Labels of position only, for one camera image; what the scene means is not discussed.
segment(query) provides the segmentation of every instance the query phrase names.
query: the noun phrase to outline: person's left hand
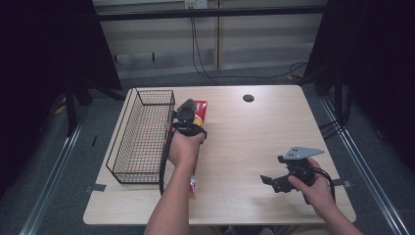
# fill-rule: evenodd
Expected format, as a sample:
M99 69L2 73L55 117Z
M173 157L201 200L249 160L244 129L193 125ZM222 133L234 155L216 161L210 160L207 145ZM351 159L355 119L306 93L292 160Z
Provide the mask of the person's left hand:
M196 163L196 156L199 152L199 145L205 140L205 135L199 133L195 136L185 136L179 131L174 131L171 139L168 159L178 167L179 165L189 165L193 167Z

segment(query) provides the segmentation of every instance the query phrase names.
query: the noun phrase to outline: wooden table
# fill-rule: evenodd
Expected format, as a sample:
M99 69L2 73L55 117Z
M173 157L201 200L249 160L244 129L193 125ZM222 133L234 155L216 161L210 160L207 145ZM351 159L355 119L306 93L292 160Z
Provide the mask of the wooden table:
M324 150L324 154L314 159L332 178L339 177L300 87L150 88L156 89L173 90L177 106L190 97L208 102L205 122L208 136L199 159L197 199L190 200L190 224L323 222L300 192L276 194L259 177L286 175L286 166L278 163L277 156L286 154L292 146ZM253 95L254 101L244 101L246 94ZM147 224L160 198L159 186L119 184L105 166L108 154L96 181L107 187L104 192L92 192L83 217L85 223ZM167 177L171 169L169 164ZM336 187L336 198L341 211L354 221L355 213L343 186Z

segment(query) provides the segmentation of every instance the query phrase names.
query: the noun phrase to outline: circular hole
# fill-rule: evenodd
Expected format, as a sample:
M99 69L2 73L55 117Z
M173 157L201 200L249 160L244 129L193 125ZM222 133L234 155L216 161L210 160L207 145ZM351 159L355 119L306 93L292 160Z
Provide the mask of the circular hole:
M244 99L244 101L246 101L246 102L252 102L252 101L254 100L254 96L253 96L253 95L250 95L250 94L247 94L247 95L245 95L245 96L243 97L243 99Z

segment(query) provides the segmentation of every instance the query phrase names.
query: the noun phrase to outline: snack box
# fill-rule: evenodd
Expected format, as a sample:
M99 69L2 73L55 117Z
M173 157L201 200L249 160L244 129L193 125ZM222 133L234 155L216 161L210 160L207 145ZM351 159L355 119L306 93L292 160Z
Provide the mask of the snack box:
M206 112L207 112L207 107L208 107L208 102L207 101L199 101L199 100L194 100L193 101L195 103L196 106L196 110L195 110L195 120L194 120L194 124L199 125L203 128L205 128L205 116L206 116ZM198 176L198 162L199 162L199 154L196 156L196 164L195 164L195 168L193 170L191 179L190 179L190 195L189 198L190 199L196 199L196 183L197 183L197 176Z

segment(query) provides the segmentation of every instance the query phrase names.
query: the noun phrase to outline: black wire basket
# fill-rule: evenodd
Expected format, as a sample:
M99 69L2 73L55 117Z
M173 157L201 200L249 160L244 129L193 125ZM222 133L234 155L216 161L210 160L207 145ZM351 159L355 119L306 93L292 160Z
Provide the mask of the black wire basket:
M171 138L174 111L171 90L132 89L125 100L107 168L119 183L159 184L163 176Z

